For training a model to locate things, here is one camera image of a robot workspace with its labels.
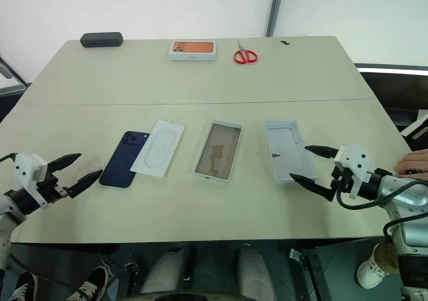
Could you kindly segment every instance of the red scissors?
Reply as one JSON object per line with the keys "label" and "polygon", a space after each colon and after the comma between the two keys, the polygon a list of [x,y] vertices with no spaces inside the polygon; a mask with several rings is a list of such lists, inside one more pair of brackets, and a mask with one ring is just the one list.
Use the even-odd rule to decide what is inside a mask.
{"label": "red scissors", "polygon": [[244,47],[242,47],[241,43],[238,40],[238,48],[239,50],[235,52],[235,55],[233,59],[237,64],[245,65],[245,64],[252,64],[257,61],[258,57],[255,52],[252,52],[251,50],[246,50]]}

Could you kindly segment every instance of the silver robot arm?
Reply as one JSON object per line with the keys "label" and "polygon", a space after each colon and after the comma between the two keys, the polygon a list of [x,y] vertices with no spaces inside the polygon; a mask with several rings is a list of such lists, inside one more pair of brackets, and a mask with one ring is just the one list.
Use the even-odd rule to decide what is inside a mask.
{"label": "silver robot arm", "polygon": [[0,162],[6,159],[15,162],[14,176],[23,187],[0,195],[0,295],[9,263],[13,230],[39,207],[46,209],[50,203],[66,196],[76,197],[101,175],[102,170],[99,170],[82,177],[72,187],[58,185],[53,173],[71,165],[79,157],[80,154],[70,154],[47,163],[37,155],[12,153],[0,159]]}
{"label": "silver robot arm", "polygon": [[[375,206],[385,209],[391,221],[384,226],[383,233],[394,244],[399,257],[403,300],[428,301],[428,182],[396,177],[382,169],[368,172],[369,156],[357,144],[342,146],[339,150],[327,146],[307,146],[306,149],[334,159],[330,188],[301,175],[291,174],[293,179],[329,201],[337,196],[339,204],[347,209]],[[343,193],[371,202],[347,205],[342,200]]]}

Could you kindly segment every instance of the sneaker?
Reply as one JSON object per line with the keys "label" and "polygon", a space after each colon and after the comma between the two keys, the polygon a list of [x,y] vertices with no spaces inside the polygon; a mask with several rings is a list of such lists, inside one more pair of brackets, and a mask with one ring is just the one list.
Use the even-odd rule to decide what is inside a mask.
{"label": "sneaker", "polygon": [[[107,266],[98,266],[92,271],[89,278],[80,286],[80,290],[85,292],[91,301],[100,301],[110,279],[110,271]],[[80,292],[74,292],[66,301],[88,301]]]}
{"label": "sneaker", "polygon": [[9,301],[35,301],[39,280],[29,272],[22,273]]}
{"label": "sneaker", "polygon": [[374,253],[375,249],[378,246],[376,244],[372,250],[372,254],[369,259],[358,267],[356,272],[356,281],[360,284],[361,288],[372,289],[375,286],[378,286],[387,273],[382,270],[376,263]]}

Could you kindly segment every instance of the navy blue smartphone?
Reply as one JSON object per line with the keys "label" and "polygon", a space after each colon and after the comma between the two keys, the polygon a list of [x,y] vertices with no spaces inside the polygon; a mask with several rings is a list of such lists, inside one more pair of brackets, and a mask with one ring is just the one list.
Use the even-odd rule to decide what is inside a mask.
{"label": "navy blue smartphone", "polygon": [[135,176],[130,168],[146,143],[148,136],[149,134],[145,132],[125,132],[101,174],[100,184],[129,187]]}

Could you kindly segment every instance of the person's hand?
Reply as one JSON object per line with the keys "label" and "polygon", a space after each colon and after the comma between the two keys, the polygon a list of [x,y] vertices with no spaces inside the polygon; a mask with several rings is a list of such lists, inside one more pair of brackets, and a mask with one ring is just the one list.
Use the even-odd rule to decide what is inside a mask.
{"label": "person's hand", "polygon": [[[404,175],[409,169],[419,169],[426,173]],[[411,177],[412,179],[423,179],[428,181],[428,149],[417,150],[404,156],[395,167],[400,177]]]}

